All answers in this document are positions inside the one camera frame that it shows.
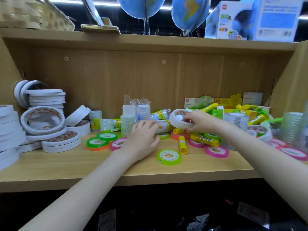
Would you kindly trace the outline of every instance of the glue stick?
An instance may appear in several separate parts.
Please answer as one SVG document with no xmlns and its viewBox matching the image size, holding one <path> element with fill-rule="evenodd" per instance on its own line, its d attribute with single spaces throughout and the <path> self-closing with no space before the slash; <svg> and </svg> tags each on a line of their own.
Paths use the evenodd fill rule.
<svg viewBox="0 0 308 231">
<path fill-rule="evenodd" d="M 245 110 L 243 109 L 243 107 L 242 107 L 240 104 L 238 104 L 238 105 L 236 106 L 236 108 L 240 111 L 240 113 L 242 113 L 242 114 L 245 114 L 245 115 L 246 115 Z"/>
<path fill-rule="evenodd" d="M 212 147 L 218 147 L 219 146 L 218 140 L 206 138 L 203 135 L 191 135 L 190 138 L 192 140 L 196 141 L 196 142 L 205 143 L 205 144 L 210 145 Z"/>
<path fill-rule="evenodd" d="M 175 135 L 179 135 L 179 134 L 185 133 L 185 131 L 181 130 L 181 129 L 178 129 L 178 128 L 175 128 L 175 129 L 173 129 L 173 133 Z"/>
<path fill-rule="evenodd" d="M 209 112 L 210 110 L 215 109 L 215 108 L 217 108 L 217 107 L 218 107 L 218 103 L 213 103 L 213 104 L 211 104 L 211 105 L 205 107 L 204 109 L 202 109 L 202 111 L 207 113 L 207 112 Z"/>
<path fill-rule="evenodd" d="M 258 108 L 258 105 L 255 105 L 255 104 L 244 104 L 243 105 L 243 109 L 244 110 L 252 110 L 252 109 L 257 109 Z"/>
<path fill-rule="evenodd" d="M 248 125 L 252 126 L 252 125 L 259 125 L 261 122 L 263 122 L 265 120 L 265 116 L 263 114 L 260 114 L 259 116 L 257 116 L 255 119 L 252 119 Z"/>
<path fill-rule="evenodd" d="M 185 142 L 185 137 L 180 136 L 179 137 L 179 147 L 180 147 L 180 153 L 181 154 L 187 154 L 187 147 L 186 147 L 186 142 Z"/>
</svg>

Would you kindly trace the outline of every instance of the blue globe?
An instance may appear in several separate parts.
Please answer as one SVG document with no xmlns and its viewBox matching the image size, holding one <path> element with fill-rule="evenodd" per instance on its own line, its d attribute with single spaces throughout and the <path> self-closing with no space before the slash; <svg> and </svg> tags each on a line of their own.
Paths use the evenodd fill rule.
<svg viewBox="0 0 308 231">
<path fill-rule="evenodd" d="M 211 0 L 172 0 L 171 16 L 174 24 L 182 31 L 190 30 L 197 23 L 199 27 L 209 14 Z"/>
<path fill-rule="evenodd" d="M 144 0 L 117 0 L 122 9 L 130 16 L 138 19 L 145 17 L 145 3 Z M 155 15 L 165 0 L 148 0 L 148 16 Z"/>
</svg>

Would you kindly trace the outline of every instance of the hand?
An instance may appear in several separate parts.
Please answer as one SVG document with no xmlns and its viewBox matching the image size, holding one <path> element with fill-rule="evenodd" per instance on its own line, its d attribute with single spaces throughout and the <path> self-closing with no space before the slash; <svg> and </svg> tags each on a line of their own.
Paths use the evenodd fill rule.
<svg viewBox="0 0 308 231">
<path fill-rule="evenodd" d="M 158 129 L 163 128 L 155 120 L 141 120 L 133 126 L 127 140 L 124 142 L 120 151 L 128 155 L 133 163 L 146 157 L 155 150 L 159 144 L 159 135 L 154 139 L 153 136 Z"/>
<path fill-rule="evenodd" d="M 193 111 L 183 117 L 183 121 L 185 122 L 189 122 L 190 120 L 195 124 L 194 127 L 187 130 L 190 133 L 201 132 L 218 134 L 219 126 L 222 122 L 222 120 L 201 110 Z"/>
</svg>

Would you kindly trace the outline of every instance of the wooden shelf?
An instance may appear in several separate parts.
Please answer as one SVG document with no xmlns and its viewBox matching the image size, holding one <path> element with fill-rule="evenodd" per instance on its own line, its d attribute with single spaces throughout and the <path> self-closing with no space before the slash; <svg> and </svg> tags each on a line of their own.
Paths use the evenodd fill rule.
<svg viewBox="0 0 308 231">
<path fill-rule="evenodd" d="M 36 150 L 20 154 L 20 159 L 0 171 L 0 193 L 69 189 L 93 171 L 111 153 L 88 151 L 84 136 L 82 143 L 70 151 L 50 154 Z M 236 151 L 226 159 L 209 156 L 204 149 L 187 144 L 188 154 L 179 165 L 165 166 L 156 160 L 162 149 L 178 151 L 178 142 L 161 140 L 157 150 L 135 163 L 117 182 L 117 186 L 164 184 L 196 181 L 258 178 L 258 173 Z"/>
<path fill-rule="evenodd" d="M 21 42 L 31 47 L 65 49 L 262 55 L 293 52 L 296 48 L 296 43 L 15 28 L 0 28 L 0 35 L 7 41 Z"/>
</svg>

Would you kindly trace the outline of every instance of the person's left hand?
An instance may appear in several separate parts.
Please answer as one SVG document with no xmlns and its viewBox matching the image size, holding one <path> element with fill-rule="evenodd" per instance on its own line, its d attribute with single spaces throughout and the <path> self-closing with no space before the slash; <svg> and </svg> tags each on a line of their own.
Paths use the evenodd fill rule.
<svg viewBox="0 0 308 231">
<path fill-rule="evenodd" d="M 133 126 L 132 132 L 120 151 L 131 158 L 133 163 L 141 160 L 154 151 L 159 144 L 159 135 L 153 138 L 159 128 L 163 127 L 155 120 L 141 120 Z"/>
</svg>

